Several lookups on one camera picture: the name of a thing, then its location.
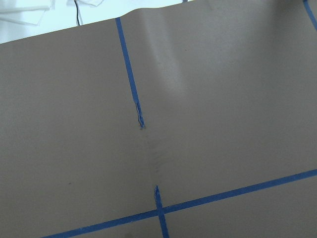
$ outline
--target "wrinkled blue tape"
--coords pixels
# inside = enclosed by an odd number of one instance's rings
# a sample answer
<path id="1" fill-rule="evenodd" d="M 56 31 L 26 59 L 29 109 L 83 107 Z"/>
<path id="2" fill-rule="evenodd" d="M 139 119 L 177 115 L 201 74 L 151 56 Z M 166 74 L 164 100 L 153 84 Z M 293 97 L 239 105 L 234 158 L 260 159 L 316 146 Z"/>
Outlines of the wrinkled blue tape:
<path id="1" fill-rule="evenodd" d="M 304 3 L 307 14 L 312 21 L 312 24 L 314 25 L 315 29 L 317 30 L 317 21 L 316 21 L 316 18 L 314 16 L 312 10 L 311 10 L 311 7 L 309 6 L 308 0 L 303 0 L 303 3 Z"/>
<path id="2" fill-rule="evenodd" d="M 223 200 L 223 199 L 230 198 L 230 197 L 239 196 L 239 195 L 250 193 L 250 192 L 259 191 L 259 190 L 274 187 L 274 186 L 279 186 L 279 185 L 282 185 L 285 183 L 290 183 L 290 182 L 298 181 L 301 179 L 307 179 L 307 178 L 314 177 L 314 176 L 317 176 L 317 169 L 310 170 L 310 171 L 303 172 L 303 173 L 296 174 L 296 175 L 291 175 L 291 176 L 287 176 L 287 177 L 283 177 L 283 178 L 274 179 L 274 180 L 267 181 L 267 182 L 258 183 L 258 184 L 251 185 L 248 187 L 242 187 L 239 189 L 219 193 L 216 195 L 211 195 L 208 197 L 195 199 L 195 200 L 188 201 L 188 202 L 175 204 L 175 205 L 168 206 L 168 207 L 161 207 L 161 201 L 160 201 L 160 196 L 159 196 L 159 199 L 158 199 L 159 200 L 159 208 L 157 210 L 152 210 L 149 212 L 140 213 L 140 214 L 132 215 L 129 217 L 124 217 L 124 218 L 112 220 L 109 222 L 103 222 L 103 223 L 99 223 L 99 224 L 88 226 L 88 227 L 82 227 L 82 228 L 78 228 L 78 229 L 75 229 L 72 231 L 63 232 L 63 233 L 59 233 L 56 235 L 43 237 L 43 238 L 74 237 L 74 236 L 78 236 L 78 235 L 82 235 L 82 234 L 86 234 L 86 233 L 91 233 L 91 232 L 99 231 L 99 230 L 110 228 L 110 227 L 115 227 L 115 226 L 131 223 L 131 222 L 136 222 L 139 220 L 143 220 L 143 219 L 147 219 L 147 218 L 151 218 L 151 217 L 155 217 L 155 216 L 162 216 L 162 214 L 161 214 L 162 211 L 164 214 L 176 212 L 179 210 L 203 205 L 203 204 L 214 202 L 214 201 Z M 158 195 L 159 195 L 159 189 L 155 189 L 156 201 L 157 201 Z"/>
<path id="3" fill-rule="evenodd" d="M 130 62 L 130 58 L 129 58 L 127 45 L 126 45 L 125 39 L 124 39 L 124 33 L 123 33 L 120 17 L 117 17 L 115 19 L 115 22 L 117 24 L 118 34 L 119 34 L 119 38 L 120 38 L 125 67 L 126 67 L 127 73 L 128 73 L 128 78 L 129 78 L 129 82 L 130 82 L 130 88 L 131 88 L 131 92 L 132 92 L 133 101 L 136 105 L 137 112 L 138 112 L 138 121 L 139 121 L 140 127 L 144 127 L 144 120 L 143 120 L 143 116 L 142 116 L 141 105 L 139 102 L 137 87 L 135 86 L 135 82 L 134 82 L 132 66 L 131 66 L 131 62 Z"/>
<path id="4" fill-rule="evenodd" d="M 154 197 L 155 197 L 155 202 L 157 205 L 158 219 L 159 219 L 159 223 L 160 223 L 160 228 L 162 230 L 163 238 L 169 238 L 167 224 L 166 224 L 165 215 L 164 215 L 164 211 L 163 211 L 163 205 L 162 205 L 162 201 L 160 199 L 160 193 L 159 193 L 158 186 L 155 187 Z"/>

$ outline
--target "blue line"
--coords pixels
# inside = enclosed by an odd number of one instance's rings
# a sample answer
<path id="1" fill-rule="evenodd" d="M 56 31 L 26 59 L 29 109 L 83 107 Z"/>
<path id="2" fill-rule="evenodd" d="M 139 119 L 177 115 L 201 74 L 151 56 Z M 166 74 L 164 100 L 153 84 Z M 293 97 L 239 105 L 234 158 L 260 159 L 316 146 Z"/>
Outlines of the blue line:
<path id="1" fill-rule="evenodd" d="M 162 230 L 163 238 L 169 238 L 166 220 L 165 220 L 165 215 L 163 212 L 163 205 L 162 205 L 162 201 L 160 199 L 158 186 L 155 187 L 154 197 L 155 197 L 155 203 L 156 203 L 157 209 L 158 209 L 158 218 L 159 218 L 159 223 L 160 223 L 160 228 Z"/>
<path id="2" fill-rule="evenodd" d="M 203 205 L 203 204 L 210 203 L 210 202 L 215 202 L 215 201 L 223 200 L 226 198 L 239 196 L 239 195 L 242 195 L 245 193 L 255 192 L 258 190 L 265 189 L 265 188 L 279 186 L 279 185 L 282 185 L 285 183 L 294 182 L 294 181 L 301 180 L 301 179 L 306 179 L 306 178 L 313 177 L 313 176 L 317 176 L 317 170 L 311 170 L 311 171 L 303 172 L 300 174 L 291 175 L 291 176 L 287 176 L 287 177 L 283 177 L 283 178 L 278 178 L 278 179 L 274 179 L 271 181 L 251 185 L 248 187 L 242 187 L 242 188 L 235 189 L 232 191 L 215 194 L 215 195 L 211 195 L 208 197 L 203 197 L 203 198 L 195 199 L 192 201 L 179 203 L 176 205 L 171 205 L 171 206 L 163 208 L 163 210 L 164 210 L 164 213 L 175 212 L 175 211 Z"/>
<path id="3" fill-rule="evenodd" d="M 125 67 L 126 67 L 127 73 L 128 73 L 128 78 L 129 78 L 129 82 L 130 82 L 130 88 L 131 88 L 131 92 L 132 92 L 133 101 L 137 107 L 138 121 L 139 121 L 140 127 L 144 127 L 144 121 L 143 121 L 141 106 L 140 106 L 140 102 L 139 102 L 137 87 L 135 86 L 135 82 L 134 82 L 133 71 L 132 71 L 132 67 L 131 67 L 131 62 L 130 62 L 130 58 L 129 58 L 127 45 L 126 45 L 125 39 L 124 39 L 124 33 L 123 33 L 120 17 L 117 17 L 115 19 L 115 22 L 117 24 L 118 34 L 119 34 L 121 48 L 122 48 L 122 52 L 123 52 Z"/>
<path id="4" fill-rule="evenodd" d="M 312 24 L 314 25 L 315 29 L 317 30 L 317 21 L 316 21 L 316 18 L 314 17 L 312 10 L 311 10 L 311 7 L 308 4 L 308 1 L 303 0 L 303 3 L 304 3 L 307 14 L 312 21 Z"/>
<path id="5" fill-rule="evenodd" d="M 164 208 L 162 208 L 162 203 L 161 203 L 160 195 L 159 195 L 159 188 L 156 187 L 155 198 L 157 201 L 157 208 L 158 208 L 157 210 L 152 210 L 152 211 L 148 211 L 148 212 L 144 212 L 144 213 L 140 213 L 140 214 L 136 214 L 136 215 L 132 215 L 132 216 L 128 216 L 128 217 L 124 217 L 124 218 L 120 218 L 120 219 L 116 219 L 116 220 L 112 220 L 112 221 L 108 221 L 108 222 L 103 222 L 103 223 L 99 223 L 99 224 L 88 226 L 88 227 L 82 227 L 82 228 L 78 228 L 78 229 L 71 230 L 68 232 L 63 232 L 63 233 L 59 233 L 56 235 L 43 237 L 43 238 L 74 237 L 74 236 L 78 236 L 78 235 L 82 235 L 82 234 L 86 234 L 86 233 L 99 231 L 102 229 L 107 229 L 110 227 L 115 227 L 115 226 L 131 223 L 131 222 L 136 222 L 136 221 L 151 218 L 151 217 L 156 217 L 156 216 L 160 217 L 162 215 L 162 212 L 163 212 L 163 216 L 164 216 L 164 214 L 166 214 L 166 213 L 176 212 L 176 211 L 183 210 L 186 208 L 191 208 L 191 207 L 203 205 L 206 203 L 219 201 L 219 200 L 239 196 L 239 195 L 250 193 L 250 192 L 255 192 L 258 190 L 262 190 L 262 189 L 266 189 L 266 188 L 270 188 L 270 187 L 274 187 L 274 186 L 279 186 L 279 185 L 282 185 L 285 183 L 294 182 L 294 181 L 301 180 L 301 179 L 307 179 L 307 178 L 314 177 L 314 176 L 317 176 L 317 169 L 310 170 L 310 171 L 303 172 L 303 173 L 296 174 L 296 175 L 291 175 L 291 176 L 287 176 L 287 177 L 283 177 L 283 178 L 270 180 L 267 182 L 258 183 L 258 184 L 251 185 L 248 187 L 242 187 L 239 189 L 219 193 L 216 195 L 211 195 L 208 197 L 203 197 L 203 198 L 191 200 L 188 202 L 175 204 L 175 205 L 164 207 Z"/>
<path id="6" fill-rule="evenodd" d="M 148 211 L 148 212 L 144 212 L 144 213 L 140 213 L 140 214 L 136 214 L 136 215 L 132 215 L 132 216 L 128 216 L 128 217 L 124 217 L 124 218 L 120 218 L 120 219 L 116 219 L 116 220 L 112 220 L 108 222 L 99 223 L 99 224 L 88 226 L 88 227 L 78 228 L 75 230 L 71 230 L 71 231 L 67 231 L 67 232 L 63 232 L 63 233 L 59 233 L 59 234 L 55 234 L 55 235 L 51 235 L 51 236 L 43 237 L 43 238 L 74 237 L 74 236 L 78 236 L 78 235 L 82 235 L 82 234 L 86 234 L 90 232 L 103 230 L 110 227 L 115 227 L 115 226 L 131 223 L 131 222 L 136 222 L 139 220 L 144 220 L 151 217 L 156 217 L 157 215 L 158 215 L 157 210 L 152 210 L 152 211 Z"/>

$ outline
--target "blue tape strip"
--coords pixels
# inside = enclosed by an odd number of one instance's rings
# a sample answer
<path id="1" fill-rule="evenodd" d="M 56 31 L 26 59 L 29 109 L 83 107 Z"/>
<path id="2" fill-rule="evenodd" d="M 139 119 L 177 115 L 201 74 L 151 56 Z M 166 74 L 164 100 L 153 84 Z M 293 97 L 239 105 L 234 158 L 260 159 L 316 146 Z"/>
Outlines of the blue tape strip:
<path id="1" fill-rule="evenodd" d="M 294 181 L 301 180 L 301 179 L 306 179 L 306 178 L 313 177 L 313 176 L 317 176 L 317 170 L 311 170 L 311 171 L 303 172 L 300 174 L 291 175 L 291 176 L 287 176 L 287 177 L 283 177 L 283 178 L 278 178 L 275 180 L 258 183 L 258 184 L 251 185 L 248 187 L 242 187 L 242 188 L 235 189 L 232 191 L 223 192 L 223 193 L 195 199 L 195 200 L 188 201 L 188 202 L 179 203 L 176 205 L 165 207 L 165 208 L 163 208 L 163 210 L 164 210 L 164 213 L 175 212 L 175 211 L 203 205 L 203 204 L 210 203 L 210 202 L 215 202 L 215 201 L 223 200 L 226 198 L 239 196 L 239 195 L 242 195 L 245 193 L 255 192 L 258 190 L 265 189 L 265 188 L 279 186 L 279 185 L 282 185 L 285 183 L 294 182 Z"/>
<path id="2" fill-rule="evenodd" d="M 163 238 L 169 238 L 166 220 L 165 220 L 165 215 L 163 212 L 163 205 L 162 205 L 162 201 L 160 199 L 158 186 L 155 187 L 154 197 L 155 197 L 155 203 L 156 203 L 157 209 L 158 209 L 158 218 L 159 218 L 159 223 L 160 223 L 160 228 L 162 230 Z"/>
<path id="3" fill-rule="evenodd" d="M 147 219 L 147 218 L 151 218 L 151 217 L 155 217 L 155 216 L 158 216 L 158 217 L 163 216 L 164 217 L 164 214 L 166 214 L 166 213 L 176 212 L 176 211 L 183 210 L 186 208 L 191 208 L 191 207 L 203 205 L 203 204 L 214 202 L 214 201 L 219 201 L 219 200 L 239 196 L 239 195 L 250 193 L 250 192 L 255 192 L 258 190 L 262 190 L 262 189 L 266 189 L 266 188 L 270 188 L 270 187 L 274 187 L 274 186 L 279 186 L 279 185 L 282 185 L 285 183 L 294 182 L 294 181 L 301 180 L 301 179 L 307 179 L 307 178 L 314 177 L 314 176 L 317 176 L 317 169 L 310 170 L 310 171 L 303 172 L 303 173 L 296 174 L 296 175 L 291 175 L 291 176 L 287 176 L 287 177 L 283 177 L 283 178 L 274 179 L 274 180 L 267 181 L 267 182 L 258 183 L 258 184 L 251 185 L 248 187 L 242 187 L 239 189 L 219 193 L 216 195 L 211 195 L 208 197 L 195 199 L 195 200 L 188 201 L 188 202 L 175 204 L 175 205 L 164 207 L 164 208 L 162 207 L 160 194 L 159 194 L 159 188 L 156 186 L 155 199 L 157 202 L 157 208 L 158 208 L 157 210 L 152 210 L 152 211 L 132 215 L 129 217 L 124 217 L 124 218 L 120 218 L 120 219 L 116 219 L 116 220 L 112 220 L 112 221 L 108 221 L 108 222 L 104 222 L 104 223 L 99 223 L 99 224 L 88 226 L 88 227 L 82 227 L 82 228 L 78 228 L 78 229 L 75 229 L 72 231 L 63 232 L 63 233 L 59 233 L 56 235 L 43 237 L 43 238 L 74 237 L 74 236 L 78 236 L 78 235 L 82 235 L 82 234 L 86 234 L 86 233 L 99 231 L 102 229 L 107 229 L 110 227 L 115 227 L 115 226 L 131 223 L 131 222 L 136 222 L 139 220 L 143 220 L 143 219 Z M 162 222 L 163 222 L 163 225 L 165 223 L 165 227 L 166 227 L 166 231 L 167 231 L 165 218 Z"/>
<path id="4" fill-rule="evenodd" d="M 315 29 L 317 30 L 317 21 L 316 21 L 316 18 L 314 17 L 312 10 L 311 10 L 311 7 L 308 4 L 308 0 L 303 0 L 303 3 L 304 3 L 307 14 L 312 21 L 312 24 L 314 25 Z"/>
<path id="5" fill-rule="evenodd" d="M 130 82 L 130 88 L 131 88 L 131 92 L 132 92 L 133 101 L 137 107 L 138 121 L 139 121 L 140 127 L 144 127 L 144 121 L 143 121 L 141 106 L 140 106 L 140 102 L 139 102 L 137 87 L 135 86 L 135 82 L 134 82 L 133 71 L 132 71 L 132 67 L 131 67 L 131 62 L 130 62 L 130 58 L 129 58 L 127 45 L 126 45 L 125 39 L 124 39 L 124 33 L 123 33 L 120 17 L 117 17 L 115 19 L 115 22 L 117 24 L 117 29 L 118 29 L 118 33 L 119 33 L 119 38 L 120 38 L 121 48 L 122 48 L 122 52 L 123 52 L 125 67 L 126 67 L 127 73 L 128 73 L 128 78 L 129 78 L 129 82 Z"/>
<path id="6" fill-rule="evenodd" d="M 74 237 L 74 236 L 78 236 L 78 235 L 82 235 L 82 234 L 86 234 L 86 233 L 91 233 L 91 232 L 103 230 L 103 229 L 110 228 L 110 227 L 115 227 L 115 226 L 131 223 L 131 222 L 136 222 L 139 220 L 144 220 L 144 219 L 151 218 L 151 217 L 156 217 L 157 215 L 158 215 L 157 210 L 152 210 L 149 212 L 144 212 L 144 213 L 140 213 L 140 214 L 136 214 L 136 215 L 132 215 L 132 216 L 128 216 L 128 217 L 124 217 L 124 218 L 120 218 L 120 219 L 116 219 L 116 220 L 112 220 L 112 221 L 108 221 L 108 222 L 103 222 L 103 223 L 99 223 L 99 224 L 88 226 L 88 227 L 82 227 L 82 228 L 78 228 L 78 229 L 71 230 L 68 232 L 63 232 L 63 233 L 59 233 L 59 234 L 55 234 L 55 235 L 43 237 L 43 238 Z"/>

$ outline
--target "gray surface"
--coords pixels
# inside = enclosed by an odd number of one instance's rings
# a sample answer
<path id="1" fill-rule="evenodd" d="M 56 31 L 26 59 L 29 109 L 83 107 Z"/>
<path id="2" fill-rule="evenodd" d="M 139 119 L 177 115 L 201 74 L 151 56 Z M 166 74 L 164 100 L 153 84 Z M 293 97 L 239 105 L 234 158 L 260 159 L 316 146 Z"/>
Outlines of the gray surface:
<path id="1" fill-rule="evenodd" d="M 317 179 L 297 181 L 166 215 L 173 237 L 317 237 Z"/>
<path id="2" fill-rule="evenodd" d="M 197 0 L 121 21 L 144 130 L 114 20 L 0 45 L 1 237 L 40 237 L 155 209 L 155 184 L 167 206 L 317 168 L 317 34 L 301 0 Z M 302 237 L 316 228 L 317 192 L 308 191 L 315 181 L 300 182 L 305 207 L 297 214 L 313 207 L 294 232 Z M 258 193 L 215 203 L 225 204 L 222 221 L 235 231 L 222 223 L 215 237 L 256 236 L 275 220 L 294 224 L 293 186 L 259 192 L 274 201 L 259 209 L 265 219 L 252 213 L 250 232 L 237 229 L 252 212 L 239 204 L 256 208 Z M 280 213 L 269 209 L 277 200 Z M 182 230 L 187 211 L 169 214 L 171 237 L 209 237 L 206 224 L 222 221 L 205 207 L 195 208 L 192 229 Z M 86 236 L 160 237 L 153 221 Z M 274 231 L 284 230 L 268 237 Z"/>

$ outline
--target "black wire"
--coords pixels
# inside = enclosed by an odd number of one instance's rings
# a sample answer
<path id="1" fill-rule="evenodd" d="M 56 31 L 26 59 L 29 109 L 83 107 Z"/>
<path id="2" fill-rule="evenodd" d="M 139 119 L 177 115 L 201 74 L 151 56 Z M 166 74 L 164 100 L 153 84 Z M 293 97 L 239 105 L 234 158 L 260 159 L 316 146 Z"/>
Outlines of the black wire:
<path id="1" fill-rule="evenodd" d="M 78 15 L 79 15 L 79 8 L 78 8 L 77 1 L 74 0 L 74 2 L 75 2 L 75 4 L 76 4 L 76 9 L 77 9 L 77 25 L 80 26 L 80 24 L 79 24 L 79 17 L 78 17 Z"/>

